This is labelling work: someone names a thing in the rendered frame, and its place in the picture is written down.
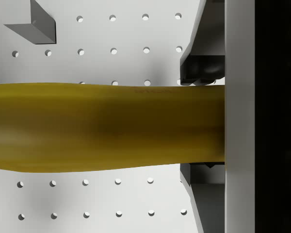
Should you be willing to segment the yellow banana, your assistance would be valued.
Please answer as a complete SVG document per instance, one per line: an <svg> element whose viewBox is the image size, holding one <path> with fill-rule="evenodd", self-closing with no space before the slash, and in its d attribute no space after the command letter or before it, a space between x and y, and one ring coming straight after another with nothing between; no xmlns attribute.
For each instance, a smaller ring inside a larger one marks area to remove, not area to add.
<svg viewBox="0 0 291 233"><path fill-rule="evenodd" d="M225 88L0 84L0 169L98 171L225 160Z"/></svg>

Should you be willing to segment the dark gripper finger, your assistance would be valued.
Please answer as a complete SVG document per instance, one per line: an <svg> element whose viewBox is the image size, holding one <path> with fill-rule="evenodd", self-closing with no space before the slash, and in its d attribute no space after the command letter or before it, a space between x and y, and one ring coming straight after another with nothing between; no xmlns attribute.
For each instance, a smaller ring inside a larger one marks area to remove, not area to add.
<svg viewBox="0 0 291 233"><path fill-rule="evenodd" d="M208 85L225 77L225 54L225 0L200 0L180 59L180 85Z"/></svg>
<svg viewBox="0 0 291 233"><path fill-rule="evenodd" d="M225 233L225 163L180 164L198 233Z"/></svg>

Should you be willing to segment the grey cube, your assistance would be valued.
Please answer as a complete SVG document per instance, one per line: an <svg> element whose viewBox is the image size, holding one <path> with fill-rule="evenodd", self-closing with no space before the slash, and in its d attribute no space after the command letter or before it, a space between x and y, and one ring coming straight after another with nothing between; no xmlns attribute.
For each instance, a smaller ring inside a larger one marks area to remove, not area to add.
<svg viewBox="0 0 291 233"><path fill-rule="evenodd" d="M30 23L5 26L35 45L56 44L56 21L36 0L30 0L30 10Z"/></svg>

